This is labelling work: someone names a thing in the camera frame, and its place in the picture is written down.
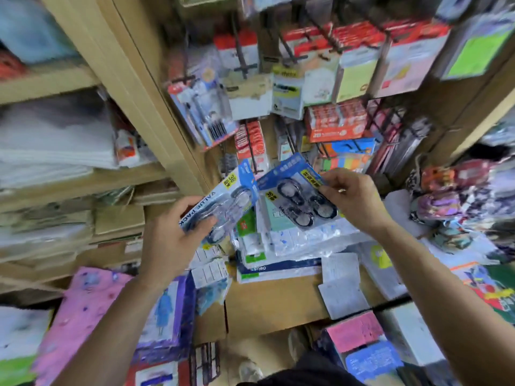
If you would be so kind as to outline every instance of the person's right hand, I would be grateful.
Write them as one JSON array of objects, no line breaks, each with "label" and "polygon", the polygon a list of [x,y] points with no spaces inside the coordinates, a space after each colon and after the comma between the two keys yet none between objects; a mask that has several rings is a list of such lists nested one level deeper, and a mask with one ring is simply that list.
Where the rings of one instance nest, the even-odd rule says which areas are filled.
[{"label": "person's right hand", "polygon": [[324,173],[322,178],[327,186],[321,186],[319,191],[362,232],[375,237],[386,226],[395,223],[370,176],[337,168]]}]

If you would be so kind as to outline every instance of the finger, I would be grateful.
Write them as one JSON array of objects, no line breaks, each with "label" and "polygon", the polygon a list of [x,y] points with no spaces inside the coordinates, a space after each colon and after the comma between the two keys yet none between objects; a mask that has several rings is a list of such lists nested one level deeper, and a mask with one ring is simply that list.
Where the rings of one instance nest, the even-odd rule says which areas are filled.
[{"label": "finger", "polygon": [[181,215],[187,210],[189,206],[195,206],[203,196],[185,196],[174,203],[168,211],[168,215],[177,218],[177,222],[181,219]]},{"label": "finger", "polygon": [[186,238],[188,241],[195,242],[198,247],[201,241],[211,232],[216,221],[216,217],[213,216],[200,221],[192,231],[186,234]]},{"label": "finger", "polygon": [[318,188],[320,193],[324,195],[330,202],[335,204],[337,207],[345,202],[345,197],[333,187],[322,185]]},{"label": "finger", "polygon": [[322,175],[322,178],[330,187],[349,188],[356,179],[357,173],[346,168],[336,168]]}]

